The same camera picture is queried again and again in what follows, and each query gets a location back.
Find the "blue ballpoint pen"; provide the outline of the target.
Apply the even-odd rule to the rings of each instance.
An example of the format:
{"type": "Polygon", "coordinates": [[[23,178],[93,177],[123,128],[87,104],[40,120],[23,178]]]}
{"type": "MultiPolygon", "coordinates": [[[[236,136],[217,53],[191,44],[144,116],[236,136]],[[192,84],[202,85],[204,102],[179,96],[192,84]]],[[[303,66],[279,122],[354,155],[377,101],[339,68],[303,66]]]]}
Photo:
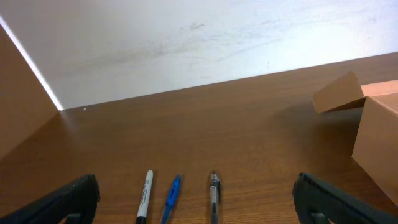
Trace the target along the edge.
{"type": "Polygon", "coordinates": [[[178,193],[180,190],[180,185],[181,185],[181,175],[177,175],[175,180],[172,182],[172,186],[169,190],[169,194],[165,202],[165,207],[160,224],[167,224],[169,217],[172,213],[172,210],[174,209],[174,206],[176,204],[178,193]]]}

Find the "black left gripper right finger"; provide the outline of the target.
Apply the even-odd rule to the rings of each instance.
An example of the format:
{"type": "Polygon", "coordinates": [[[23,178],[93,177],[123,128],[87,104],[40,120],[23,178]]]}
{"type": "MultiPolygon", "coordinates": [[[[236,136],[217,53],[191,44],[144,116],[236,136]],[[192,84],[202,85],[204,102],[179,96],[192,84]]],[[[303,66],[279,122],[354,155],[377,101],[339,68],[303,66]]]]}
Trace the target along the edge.
{"type": "Polygon", "coordinates": [[[306,172],[299,174],[292,195],[300,223],[397,223],[397,217],[306,172]]]}

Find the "clear black ballpoint pen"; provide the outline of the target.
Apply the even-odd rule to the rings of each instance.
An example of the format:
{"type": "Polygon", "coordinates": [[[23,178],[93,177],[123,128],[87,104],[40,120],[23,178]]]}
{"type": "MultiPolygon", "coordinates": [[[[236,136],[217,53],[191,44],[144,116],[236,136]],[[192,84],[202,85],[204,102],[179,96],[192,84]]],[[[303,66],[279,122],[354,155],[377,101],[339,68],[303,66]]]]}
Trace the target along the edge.
{"type": "Polygon", "coordinates": [[[213,172],[210,177],[210,221],[211,224],[218,224],[218,205],[221,198],[221,181],[216,174],[213,172]]]}

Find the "black white marker pen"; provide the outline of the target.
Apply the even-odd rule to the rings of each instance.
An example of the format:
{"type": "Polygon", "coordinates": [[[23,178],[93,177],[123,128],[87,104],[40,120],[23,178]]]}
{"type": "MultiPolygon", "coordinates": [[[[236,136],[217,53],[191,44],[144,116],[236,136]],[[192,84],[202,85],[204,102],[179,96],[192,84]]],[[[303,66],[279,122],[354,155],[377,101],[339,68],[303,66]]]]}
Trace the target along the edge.
{"type": "Polygon", "coordinates": [[[144,182],[144,188],[142,191],[139,208],[137,211],[136,224],[146,224],[153,176],[154,176],[153,170],[148,170],[144,182]]]}

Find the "brown cardboard box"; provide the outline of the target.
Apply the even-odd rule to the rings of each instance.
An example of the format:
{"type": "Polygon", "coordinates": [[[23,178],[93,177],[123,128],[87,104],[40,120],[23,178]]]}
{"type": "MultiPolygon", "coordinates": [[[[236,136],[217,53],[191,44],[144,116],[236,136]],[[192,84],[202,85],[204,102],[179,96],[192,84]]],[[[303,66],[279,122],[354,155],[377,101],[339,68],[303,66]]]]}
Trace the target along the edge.
{"type": "Polygon", "coordinates": [[[363,109],[352,158],[397,204],[397,80],[360,85],[349,72],[312,98],[319,114],[363,109]]]}

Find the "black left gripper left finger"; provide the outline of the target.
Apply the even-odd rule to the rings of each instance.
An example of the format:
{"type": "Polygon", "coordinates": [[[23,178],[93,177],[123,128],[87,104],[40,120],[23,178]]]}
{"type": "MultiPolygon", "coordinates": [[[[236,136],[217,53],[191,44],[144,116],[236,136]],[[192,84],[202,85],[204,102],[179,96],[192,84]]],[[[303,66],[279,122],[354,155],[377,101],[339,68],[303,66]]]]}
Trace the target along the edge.
{"type": "Polygon", "coordinates": [[[1,223],[92,224],[100,188],[95,175],[86,174],[30,204],[4,216],[1,223]]]}

